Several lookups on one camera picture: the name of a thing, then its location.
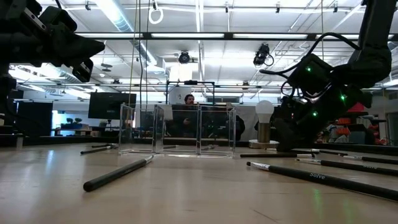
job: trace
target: security camera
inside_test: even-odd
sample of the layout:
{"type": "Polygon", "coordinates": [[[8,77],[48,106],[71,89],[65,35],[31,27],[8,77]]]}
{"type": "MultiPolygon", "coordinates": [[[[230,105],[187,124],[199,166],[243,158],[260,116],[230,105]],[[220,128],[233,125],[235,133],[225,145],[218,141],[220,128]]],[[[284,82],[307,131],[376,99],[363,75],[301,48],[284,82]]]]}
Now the security camera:
{"type": "Polygon", "coordinates": [[[178,61],[182,64],[184,63],[189,63],[191,57],[189,56],[188,52],[184,51],[181,52],[180,57],[178,58],[178,61]]]}

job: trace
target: cable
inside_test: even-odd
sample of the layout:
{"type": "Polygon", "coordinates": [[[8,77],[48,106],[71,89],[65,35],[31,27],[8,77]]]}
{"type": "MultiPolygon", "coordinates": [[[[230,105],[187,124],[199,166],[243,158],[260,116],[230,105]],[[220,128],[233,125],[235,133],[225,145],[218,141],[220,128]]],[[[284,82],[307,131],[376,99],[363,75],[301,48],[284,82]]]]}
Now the cable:
{"type": "MultiPolygon", "coordinates": [[[[147,33],[149,30],[149,16],[150,16],[150,11],[148,11],[147,33]]],[[[145,40],[145,63],[147,63],[147,61],[148,61],[148,40],[145,40]]],[[[145,112],[146,112],[148,109],[148,68],[145,69],[145,91],[146,91],[146,99],[145,99],[145,112]]]]}
{"type": "MultiPolygon", "coordinates": [[[[310,55],[313,52],[313,50],[315,49],[315,47],[317,47],[319,42],[322,41],[322,39],[325,38],[326,36],[336,37],[337,39],[342,40],[344,43],[348,44],[350,47],[354,48],[355,50],[361,50],[358,45],[354,44],[352,41],[348,40],[346,37],[343,37],[342,35],[336,34],[336,33],[333,33],[333,32],[327,32],[327,33],[322,34],[317,39],[317,41],[315,41],[315,43],[312,45],[311,49],[308,51],[308,53],[304,57],[310,55]]],[[[260,69],[259,72],[263,73],[263,74],[268,74],[268,75],[278,75],[278,76],[281,76],[281,77],[284,77],[284,78],[288,79],[288,76],[284,75],[284,73],[287,73],[287,72],[297,68],[297,66],[299,64],[300,64],[300,62],[295,64],[295,65],[293,65],[292,67],[290,67],[290,68],[288,68],[286,70],[279,71],[279,72],[267,71],[267,70],[264,70],[264,69],[260,69]]]]}
{"type": "MultiPolygon", "coordinates": [[[[325,31],[323,29],[323,0],[321,0],[321,25],[322,25],[322,34],[325,31]]],[[[325,53],[323,49],[323,40],[322,40],[322,60],[325,60],[325,53]]]]}
{"type": "Polygon", "coordinates": [[[308,53],[306,54],[306,56],[309,55],[309,54],[311,54],[311,53],[313,52],[313,50],[315,49],[315,47],[317,47],[317,45],[319,44],[319,42],[320,42],[323,38],[325,38],[326,36],[336,37],[337,39],[342,40],[344,43],[348,44],[350,47],[354,48],[355,50],[361,50],[361,48],[360,48],[358,45],[354,44],[352,41],[348,40],[346,37],[344,37],[344,36],[342,36],[342,35],[340,35],[340,34],[336,34],[336,33],[334,33],[334,32],[327,32],[327,33],[322,34],[322,35],[317,39],[317,41],[315,41],[315,43],[312,45],[311,49],[308,51],[308,53]]]}
{"type": "MultiPolygon", "coordinates": [[[[138,4],[139,4],[139,11],[138,11],[138,13],[139,13],[139,15],[138,15],[138,17],[139,17],[139,23],[138,23],[138,33],[140,34],[141,33],[141,0],[139,0],[138,1],[138,4]]],[[[141,40],[140,40],[140,42],[139,42],[139,45],[138,45],[138,51],[139,51],[139,63],[140,63],[140,65],[141,65],[141,76],[140,76],[140,78],[139,78],[139,108],[140,108],[140,110],[141,110],[141,105],[142,105],[142,76],[143,76],[143,74],[144,74],[144,69],[143,69],[143,67],[142,67],[142,59],[141,59],[141,40]]]]}
{"type": "MultiPolygon", "coordinates": [[[[138,4],[136,4],[136,18],[134,19],[134,27],[137,27],[137,9],[138,9],[138,4]]],[[[133,66],[134,66],[134,50],[135,45],[136,44],[136,30],[134,29],[134,34],[133,34],[133,38],[132,38],[132,53],[131,53],[131,69],[130,69],[130,87],[129,87],[129,105],[130,105],[130,100],[131,100],[131,82],[132,82],[132,72],[133,72],[133,66]]]]}
{"type": "Polygon", "coordinates": [[[57,3],[58,8],[62,9],[60,1],[59,0],[55,0],[55,2],[57,3]]]}
{"type": "Polygon", "coordinates": [[[274,57],[273,57],[272,55],[268,55],[267,58],[266,58],[266,60],[264,61],[264,65],[271,66],[271,65],[274,64],[274,62],[275,62],[274,57]],[[269,58],[272,59],[272,62],[271,62],[270,64],[266,64],[266,61],[267,61],[269,58]]]}
{"type": "Polygon", "coordinates": [[[294,95],[294,93],[295,93],[295,91],[296,91],[296,88],[292,87],[292,92],[291,92],[290,95],[288,95],[288,94],[284,93],[284,87],[285,87],[286,83],[287,83],[287,80],[280,86],[280,92],[281,92],[283,95],[285,95],[285,96],[293,97],[293,95],[294,95]]]}

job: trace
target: lamp base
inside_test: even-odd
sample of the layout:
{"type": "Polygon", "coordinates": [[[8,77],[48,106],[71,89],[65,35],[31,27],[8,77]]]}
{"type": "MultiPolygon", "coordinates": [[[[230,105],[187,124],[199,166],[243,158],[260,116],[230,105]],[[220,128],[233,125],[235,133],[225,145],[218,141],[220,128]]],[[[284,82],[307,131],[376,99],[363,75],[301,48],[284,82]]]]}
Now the lamp base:
{"type": "Polygon", "coordinates": [[[249,148],[251,149],[270,149],[270,148],[276,148],[278,146],[279,142],[277,141],[269,141],[267,143],[261,143],[258,142],[257,139],[252,139],[249,140],[249,148]]]}

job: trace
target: brush handle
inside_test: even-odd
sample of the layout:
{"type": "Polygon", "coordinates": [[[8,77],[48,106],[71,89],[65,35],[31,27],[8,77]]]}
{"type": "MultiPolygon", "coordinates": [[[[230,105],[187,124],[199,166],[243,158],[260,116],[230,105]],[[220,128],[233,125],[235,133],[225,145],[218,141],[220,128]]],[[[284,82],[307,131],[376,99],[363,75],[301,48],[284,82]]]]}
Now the brush handle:
{"type": "Polygon", "coordinates": [[[380,163],[385,163],[385,164],[394,164],[398,165],[398,160],[393,160],[393,159],[380,159],[380,158],[373,158],[373,157],[362,157],[363,161],[368,161],[368,162],[380,162],[380,163]]]}
{"type": "Polygon", "coordinates": [[[241,158],[297,158],[297,157],[307,157],[311,158],[313,157],[312,154],[297,154],[297,153],[275,153],[275,154],[241,154],[241,158]]]}
{"type": "Polygon", "coordinates": [[[133,162],[132,164],[126,165],[122,168],[119,168],[117,170],[114,170],[110,173],[107,173],[105,175],[102,175],[100,177],[97,177],[95,179],[89,180],[84,183],[83,189],[87,192],[91,192],[95,189],[98,189],[105,184],[108,184],[128,173],[131,173],[132,171],[136,169],[140,169],[141,167],[144,167],[147,163],[149,163],[152,160],[153,156],[150,156],[146,159],[140,159],[136,162],[133,162]]]}
{"type": "Polygon", "coordinates": [[[398,177],[398,170],[393,170],[393,169],[385,169],[380,167],[347,164],[344,162],[334,162],[334,161],[324,161],[324,160],[321,161],[321,165],[328,167],[349,169],[349,170],[358,170],[363,172],[371,172],[374,174],[393,175],[398,177]]]}
{"type": "Polygon", "coordinates": [[[331,154],[331,155],[338,155],[338,156],[348,156],[348,153],[342,153],[342,152],[330,152],[330,151],[325,151],[325,150],[319,150],[320,153],[325,153],[325,154],[331,154]]]}
{"type": "Polygon", "coordinates": [[[383,187],[376,187],[369,184],[362,184],[359,182],[345,180],[328,175],[317,174],[313,172],[305,172],[301,170],[289,169],[279,166],[269,166],[269,172],[275,174],[285,175],[288,177],[298,178],[302,180],[311,181],[318,184],[324,184],[332,187],[338,187],[346,190],[353,190],[364,194],[374,195],[390,200],[398,201],[398,191],[385,189],[383,187]]]}
{"type": "Polygon", "coordinates": [[[89,153],[94,153],[94,152],[101,152],[101,151],[107,151],[110,150],[111,146],[106,146],[103,148],[99,148],[99,149],[92,149],[92,150],[87,150],[87,151],[81,151],[80,155],[85,155],[85,154],[89,154],[89,153]]]}

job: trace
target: ceiling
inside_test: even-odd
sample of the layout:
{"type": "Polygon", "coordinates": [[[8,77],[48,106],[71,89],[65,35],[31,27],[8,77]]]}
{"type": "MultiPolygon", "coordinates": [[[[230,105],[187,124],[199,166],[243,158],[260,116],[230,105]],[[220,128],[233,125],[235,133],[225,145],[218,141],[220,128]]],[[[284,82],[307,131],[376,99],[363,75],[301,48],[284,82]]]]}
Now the ceiling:
{"type": "MultiPolygon", "coordinates": [[[[53,0],[38,1],[43,5],[56,6],[53,0]]],[[[84,9],[84,0],[60,0],[64,9],[78,24],[77,32],[118,32],[114,24],[98,9],[95,1],[90,1],[90,11],[84,9]]],[[[195,13],[196,0],[158,0],[158,7],[164,8],[164,17],[158,24],[151,24],[148,20],[148,0],[141,0],[140,10],[135,10],[137,1],[120,0],[124,8],[126,19],[135,27],[136,32],[197,32],[195,13]]],[[[227,32],[228,20],[230,32],[337,32],[358,33],[364,8],[355,9],[360,0],[339,0],[338,11],[331,12],[334,0],[229,0],[229,14],[225,13],[225,0],[198,0],[203,3],[203,22],[199,26],[200,32],[227,32]],[[280,3],[280,12],[275,13],[277,3],[280,3]]],[[[158,19],[159,12],[154,12],[153,19],[158,19]]],[[[398,33],[398,18],[394,17],[391,33],[398,33]]],[[[263,41],[250,40],[203,40],[204,80],[219,84],[242,84],[250,81],[254,85],[280,85],[284,81],[281,77],[261,75],[257,73],[252,61],[255,52],[263,41]]],[[[199,80],[197,58],[199,57],[197,40],[148,40],[148,51],[152,55],[162,57],[166,67],[176,65],[175,54],[187,50],[195,62],[193,79],[199,80]]],[[[283,70],[293,65],[294,60],[300,59],[305,49],[313,42],[303,41],[268,41],[275,63],[269,70],[283,70]]],[[[107,40],[106,50],[92,57],[95,63],[92,78],[93,82],[111,83],[120,79],[122,83],[139,83],[141,64],[137,58],[137,50],[132,56],[133,47],[128,40],[107,40]],[[111,72],[102,72],[101,63],[112,65],[111,72]]],[[[324,42],[314,51],[318,56],[331,65],[338,65],[349,58],[353,49],[342,42],[324,42]]],[[[165,82],[164,74],[156,74],[143,70],[149,83],[165,82]]]]}

